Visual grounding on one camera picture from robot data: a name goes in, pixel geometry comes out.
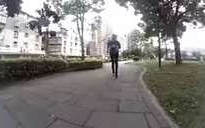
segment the green hedge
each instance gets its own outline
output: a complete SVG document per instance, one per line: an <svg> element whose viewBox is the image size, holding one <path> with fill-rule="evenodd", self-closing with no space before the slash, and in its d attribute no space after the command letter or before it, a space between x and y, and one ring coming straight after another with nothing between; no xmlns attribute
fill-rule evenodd
<svg viewBox="0 0 205 128"><path fill-rule="evenodd" d="M69 68L73 70L89 70L102 68L103 62L99 60L71 61Z"/></svg>
<svg viewBox="0 0 205 128"><path fill-rule="evenodd" d="M0 80L22 80L66 70L102 68L102 61L9 60L0 61Z"/></svg>

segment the building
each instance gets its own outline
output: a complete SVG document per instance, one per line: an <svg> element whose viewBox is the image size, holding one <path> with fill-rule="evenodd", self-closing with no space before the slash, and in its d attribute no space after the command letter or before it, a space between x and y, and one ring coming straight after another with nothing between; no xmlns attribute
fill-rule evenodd
<svg viewBox="0 0 205 128"><path fill-rule="evenodd" d="M131 31L128 35L127 35L127 50L132 51L134 49L137 49L138 46L138 42L135 42L133 40L133 32Z"/></svg>
<svg viewBox="0 0 205 128"><path fill-rule="evenodd" d="M41 36L28 25L34 19L25 12L7 17L5 7L0 7L0 53L42 54Z"/></svg>
<svg viewBox="0 0 205 128"><path fill-rule="evenodd" d="M60 49L57 50L59 51L57 52L57 55L62 55L62 56L81 56L82 55L79 35L75 30L63 29L62 31L56 33L56 37L50 37L49 38L49 49L52 48L53 42L55 42L54 40L57 40L57 39L61 41L61 42L56 43L56 45L60 47Z"/></svg>
<svg viewBox="0 0 205 128"><path fill-rule="evenodd" d="M104 41L102 36L102 20L100 16L97 16L91 23L90 56L104 56Z"/></svg>

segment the runner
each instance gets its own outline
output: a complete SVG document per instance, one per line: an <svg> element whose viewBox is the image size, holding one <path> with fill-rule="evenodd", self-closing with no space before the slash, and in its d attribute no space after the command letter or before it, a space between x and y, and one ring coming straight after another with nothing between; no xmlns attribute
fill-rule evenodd
<svg viewBox="0 0 205 128"><path fill-rule="evenodd" d="M112 73L115 78L118 77L118 58L120 48L121 45L117 41L117 35L113 34L111 41L108 42L108 49L110 51Z"/></svg>

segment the apartment building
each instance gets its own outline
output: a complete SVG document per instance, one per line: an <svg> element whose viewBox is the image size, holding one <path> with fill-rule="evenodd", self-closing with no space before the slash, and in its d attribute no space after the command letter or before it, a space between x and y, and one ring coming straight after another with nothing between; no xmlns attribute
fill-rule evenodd
<svg viewBox="0 0 205 128"><path fill-rule="evenodd" d="M42 53L41 36L28 25L34 19L25 12L14 18L7 17L6 9L0 7L0 53Z"/></svg>
<svg viewBox="0 0 205 128"><path fill-rule="evenodd" d="M61 37L61 52L63 56L81 56L81 42L78 33L71 29L64 29L61 32L57 32L56 37Z"/></svg>

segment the grass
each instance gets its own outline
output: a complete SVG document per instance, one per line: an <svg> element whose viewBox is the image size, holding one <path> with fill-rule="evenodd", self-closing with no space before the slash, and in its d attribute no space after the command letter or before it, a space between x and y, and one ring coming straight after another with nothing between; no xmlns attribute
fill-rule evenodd
<svg viewBox="0 0 205 128"><path fill-rule="evenodd" d="M205 63L138 64L147 68L144 81L180 127L205 128Z"/></svg>

